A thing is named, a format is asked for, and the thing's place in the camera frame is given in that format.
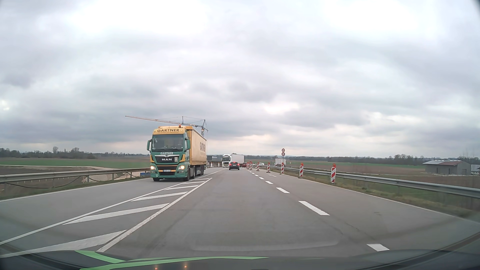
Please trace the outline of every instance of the truck windshield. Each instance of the truck windshield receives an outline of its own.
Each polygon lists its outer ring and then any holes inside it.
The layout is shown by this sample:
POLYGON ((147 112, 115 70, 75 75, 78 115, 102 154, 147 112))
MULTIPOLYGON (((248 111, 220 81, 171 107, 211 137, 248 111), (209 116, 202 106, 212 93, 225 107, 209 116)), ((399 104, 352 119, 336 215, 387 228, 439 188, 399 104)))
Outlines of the truck windshield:
POLYGON ((180 152, 183 151, 184 144, 183 134, 161 134, 152 137, 153 152, 180 152))

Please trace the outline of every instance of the black car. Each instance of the black car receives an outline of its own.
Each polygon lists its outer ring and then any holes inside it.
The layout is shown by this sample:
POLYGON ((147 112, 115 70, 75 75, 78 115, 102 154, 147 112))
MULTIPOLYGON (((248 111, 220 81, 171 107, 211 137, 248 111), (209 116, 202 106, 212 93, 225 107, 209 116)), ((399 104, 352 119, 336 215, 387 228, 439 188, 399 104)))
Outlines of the black car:
POLYGON ((230 164, 228 165, 228 169, 229 169, 229 170, 231 170, 231 169, 240 170, 240 165, 239 165, 238 162, 232 161, 232 162, 230 162, 230 164))

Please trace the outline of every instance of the cloud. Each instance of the cloud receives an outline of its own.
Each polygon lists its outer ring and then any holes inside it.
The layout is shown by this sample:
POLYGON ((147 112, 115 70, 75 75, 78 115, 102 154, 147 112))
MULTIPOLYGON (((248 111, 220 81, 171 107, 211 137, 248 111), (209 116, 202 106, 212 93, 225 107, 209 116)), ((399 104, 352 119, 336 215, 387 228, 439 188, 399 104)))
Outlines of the cloud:
POLYGON ((0 3, 0 145, 146 152, 207 119, 211 154, 458 156, 479 148, 469 1, 0 3))

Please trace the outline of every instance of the treeline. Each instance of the treeline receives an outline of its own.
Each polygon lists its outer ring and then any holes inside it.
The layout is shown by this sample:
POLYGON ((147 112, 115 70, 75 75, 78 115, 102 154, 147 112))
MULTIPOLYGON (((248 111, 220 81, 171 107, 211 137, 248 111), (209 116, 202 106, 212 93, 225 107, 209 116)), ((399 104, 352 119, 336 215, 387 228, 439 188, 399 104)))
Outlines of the treeline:
POLYGON ((42 158, 42 159, 97 159, 100 157, 135 157, 135 156, 148 156, 145 154, 130 154, 130 153, 117 153, 117 152, 105 152, 105 153, 90 153, 80 151, 78 147, 72 148, 72 150, 59 151, 58 147, 53 147, 52 151, 29 151, 20 152, 18 150, 10 150, 9 148, 0 148, 0 158, 42 158))
MULTIPOLYGON (((255 160, 275 160, 281 156, 253 156, 245 155, 246 159, 255 160)), ((327 161, 327 162, 350 162, 350 163, 374 163, 374 164, 392 164, 392 165, 421 165, 424 162, 431 160, 451 160, 452 158, 426 158, 424 156, 414 157, 406 154, 397 154, 388 158, 374 158, 374 157, 287 157, 288 160, 303 160, 303 161, 327 161)), ((463 160, 470 164, 480 164, 478 157, 458 157, 455 160, 463 160)))
POLYGON ((96 159, 96 156, 93 153, 80 151, 78 147, 70 151, 67 151, 67 149, 59 151, 58 147, 54 147, 52 152, 36 150, 23 153, 18 150, 0 148, 0 158, 96 159))

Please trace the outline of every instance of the white lane line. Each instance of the white lane line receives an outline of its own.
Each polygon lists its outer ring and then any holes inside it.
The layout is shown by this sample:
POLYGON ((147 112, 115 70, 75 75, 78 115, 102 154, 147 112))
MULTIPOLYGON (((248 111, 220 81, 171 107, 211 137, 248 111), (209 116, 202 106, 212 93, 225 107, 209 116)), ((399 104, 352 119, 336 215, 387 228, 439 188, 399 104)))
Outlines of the white lane line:
POLYGON ((386 248, 384 245, 382 244, 367 244, 367 246, 375 249, 376 251, 384 251, 384 250, 390 250, 388 248, 386 248))
POLYGON ((54 191, 54 192, 47 192, 47 193, 42 193, 42 194, 28 195, 28 196, 23 196, 23 197, 17 197, 17 198, 0 200, 0 203, 2 203, 2 202, 7 202, 7 201, 12 201, 12 200, 18 200, 18 199, 25 199, 25 198, 43 196, 43 195, 51 195, 51 194, 61 193, 61 192, 67 192, 67 191, 75 191, 75 190, 86 189, 86 188, 91 188, 91 187, 106 186, 106 185, 111 185, 111 184, 131 183, 131 182, 133 182, 133 181, 139 181, 139 180, 145 180, 145 178, 135 179, 135 180, 129 180, 129 181, 123 181, 123 182, 118 182, 118 183, 99 184, 99 185, 93 185, 93 186, 86 186, 86 187, 79 187, 79 188, 73 188, 73 189, 59 190, 59 191, 54 191))
MULTIPOLYGON (((220 172, 220 171, 223 171, 223 170, 218 170, 218 171, 216 171, 216 172, 207 174, 206 176, 212 175, 212 174, 217 173, 217 172, 220 172)), ((33 231, 31 231, 31 232, 28 232, 28 233, 24 233, 24 234, 21 234, 21 235, 19 235, 19 236, 12 237, 12 238, 10 238, 10 239, 7 239, 7 240, 5 240, 5 241, 0 242, 0 245, 3 245, 3 244, 5 244, 5 243, 11 242, 11 241, 13 241, 13 240, 20 239, 20 238, 22 238, 22 237, 25 237, 25 236, 28 236, 28 235, 31 235, 31 234, 34 234, 34 233, 37 233, 37 232, 44 231, 44 230, 46 230, 46 229, 50 229, 50 228, 55 227, 55 226, 58 226, 58 225, 62 225, 62 224, 64 224, 64 223, 70 222, 70 221, 75 220, 75 219, 79 219, 79 218, 82 218, 82 217, 85 217, 85 216, 88 216, 88 215, 91 215, 91 214, 95 214, 95 213, 97 213, 97 212, 106 210, 106 209, 108 209, 108 208, 115 207, 115 206, 120 205, 120 204, 124 204, 124 203, 130 202, 130 201, 133 201, 133 200, 138 199, 138 198, 142 198, 142 197, 148 196, 148 195, 153 194, 153 193, 157 193, 157 192, 162 191, 162 190, 166 190, 167 188, 174 187, 174 186, 180 185, 180 184, 182 184, 182 183, 175 184, 175 185, 171 185, 171 186, 166 187, 166 188, 162 188, 162 189, 159 189, 159 190, 156 190, 156 191, 153 191, 153 192, 150 192, 150 193, 147 193, 147 194, 144 194, 144 195, 141 195, 141 196, 132 198, 132 199, 128 199, 128 200, 126 200, 126 201, 122 201, 122 202, 119 202, 119 203, 116 203, 116 204, 113 204, 113 205, 110 205, 110 206, 107 206, 107 207, 103 207, 103 208, 100 208, 100 209, 95 210, 95 211, 91 211, 91 212, 89 212, 89 213, 80 215, 80 216, 78 216, 78 217, 74 217, 74 218, 71 218, 71 219, 67 219, 67 220, 65 220, 65 221, 60 221, 60 222, 57 222, 57 223, 55 223, 55 224, 52 224, 52 225, 49 225, 49 226, 46 226, 46 227, 43 227, 43 228, 40 228, 40 229, 36 229, 36 230, 33 230, 33 231)))
POLYGON ((285 189, 283 189, 283 188, 281 188, 281 187, 277 187, 277 189, 280 190, 280 191, 283 192, 283 193, 290 193, 290 192, 286 191, 285 189))
POLYGON ((198 181, 198 182, 185 182, 184 184, 199 184, 199 183, 203 183, 205 181, 198 181))
POLYGON ((136 230, 138 230, 140 227, 142 227, 143 225, 147 224, 147 222, 149 222, 150 220, 154 219, 156 216, 160 215, 163 211, 167 210, 168 208, 170 208, 172 205, 176 204, 178 201, 180 201, 181 199, 185 198, 188 194, 192 193, 195 189, 201 187, 202 185, 206 184, 208 181, 210 181, 212 178, 208 179, 207 181, 205 181, 204 183, 201 183, 200 185, 198 185, 198 187, 192 189, 191 191, 185 193, 184 195, 182 195, 180 198, 174 200, 172 203, 170 203, 169 205, 167 205, 166 207, 163 207, 160 211, 156 212, 155 214, 151 215, 150 217, 148 217, 147 219, 145 219, 144 221, 140 222, 139 224, 135 225, 133 228, 127 230, 126 232, 122 233, 121 235, 119 235, 117 238, 113 239, 111 242, 109 242, 108 244, 104 245, 103 247, 99 248, 97 251, 98 252, 105 252, 107 249, 111 248, 112 246, 114 246, 116 243, 120 242, 123 238, 129 236, 130 234, 132 234, 133 232, 135 232, 136 230))
POLYGON ((177 187, 167 188, 166 190, 180 189, 180 188, 189 188, 189 187, 196 187, 196 186, 198 186, 198 185, 197 185, 197 184, 195 184, 195 185, 184 185, 184 186, 177 186, 177 187))
POLYGON ((150 199, 157 199, 157 198, 164 198, 164 197, 170 197, 170 196, 178 196, 178 195, 183 195, 187 193, 188 191, 185 192, 178 192, 178 193, 170 193, 170 194, 164 194, 164 195, 157 195, 157 196, 148 196, 148 197, 142 197, 138 198, 136 200, 133 200, 132 202, 136 201, 143 201, 143 200, 150 200, 150 199))
POLYGON ((153 206, 140 207, 140 208, 135 208, 135 209, 122 210, 122 211, 116 211, 116 212, 111 212, 111 213, 87 216, 87 217, 83 217, 81 219, 71 221, 69 223, 65 223, 64 225, 79 223, 79 222, 85 222, 85 221, 96 221, 96 220, 101 220, 101 219, 106 219, 106 218, 112 218, 112 217, 135 214, 135 213, 140 213, 140 212, 145 212, 145 211, 150 211, 150 210, 156 210, 156 209, 163 208, 167 205, 168 205, 168 203, 164 203, 164 204, 159 204, 159 205, 153 205, 153 206))
POLYGON ((4 255, 0 255, 0 258, 8 258, 18 255, 30 254, 30 253, 39 253, 39 252, 48 252, 48 251, 57 251, 57 250, 79 250, 84 248, 93 247, 96 245, 103 245, 108 241, 112 240, 113 238, 117 237, 124 231, 116 232, 116 233, 109 233, 100 236, 90 237, 82 240, 67 242, 58 245, 51 245, 41 248, 35 248, 20 252, 8 253, 4 255))
POLYGON ((322 210, 318 209, 317 207, 309 204, 308 202, 306 201, 299 201, 299 203, 305 205, 306 207, 310 208, 311 210, 313 210, 315 213, 321 215, 321 216, 330 216, 328 213, 326 212, 323 212, 322 210))

